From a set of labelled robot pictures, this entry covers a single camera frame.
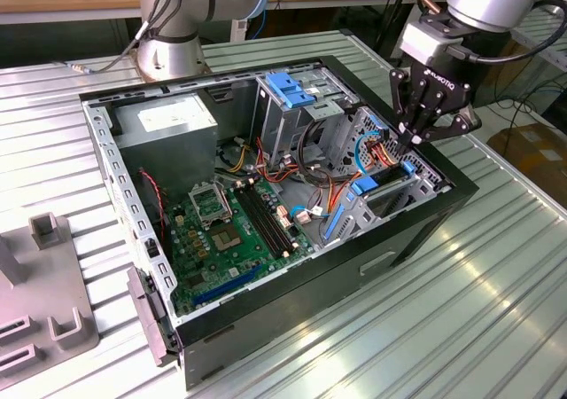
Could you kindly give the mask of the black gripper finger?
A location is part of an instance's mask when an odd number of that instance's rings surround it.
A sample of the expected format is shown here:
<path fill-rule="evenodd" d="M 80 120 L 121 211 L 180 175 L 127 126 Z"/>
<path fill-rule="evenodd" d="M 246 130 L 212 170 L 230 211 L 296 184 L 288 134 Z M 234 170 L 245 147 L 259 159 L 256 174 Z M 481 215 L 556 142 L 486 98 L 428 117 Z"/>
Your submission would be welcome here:
<path fill-rule="evenodd" d="M 423 131 L 431 121 L 431 109 L 425 105 L 430 75 L 428 67 L 412 67 L 409 72 L 395 68 L 390 72 L 398 152 L 408 152 L 423 141 Z"/>
<path fill-rule="evenodd" d="M 466 90 L 414 90 L 407 105 L 407 148 L 478 129 L 482 122 L 469 97 Z"/>

